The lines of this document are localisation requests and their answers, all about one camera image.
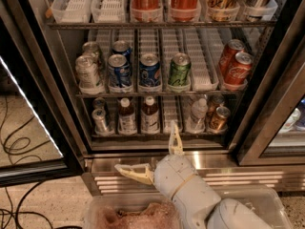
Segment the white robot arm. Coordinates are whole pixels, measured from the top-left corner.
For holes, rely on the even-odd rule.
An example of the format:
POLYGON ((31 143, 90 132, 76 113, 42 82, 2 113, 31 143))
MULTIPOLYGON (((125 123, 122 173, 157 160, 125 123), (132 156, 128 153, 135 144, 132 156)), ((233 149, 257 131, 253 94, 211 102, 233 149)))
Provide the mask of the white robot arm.
POLYGON ((148 163, 117 164, 123 176, 152 185, 172 201, 184 229, 272 229, 255 212, 233 198, 220 195, 185 157, 179 130, 171 123, 169 154, 154 169, 148 163))

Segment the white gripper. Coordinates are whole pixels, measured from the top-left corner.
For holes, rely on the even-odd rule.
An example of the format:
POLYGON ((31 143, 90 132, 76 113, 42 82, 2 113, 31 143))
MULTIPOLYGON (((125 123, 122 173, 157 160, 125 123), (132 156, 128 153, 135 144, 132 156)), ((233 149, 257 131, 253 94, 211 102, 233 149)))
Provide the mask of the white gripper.
POLYGON ((131 178, 140 183, 153 185, 166 198, 172 198, 177 189, 197 171, 185 157, 179 129, 175 121, 171 121, 169 138, 169 153, 159 161, 153 171, 149 163, 124 165, 115 164, 114 168, 124 177, 131 178))

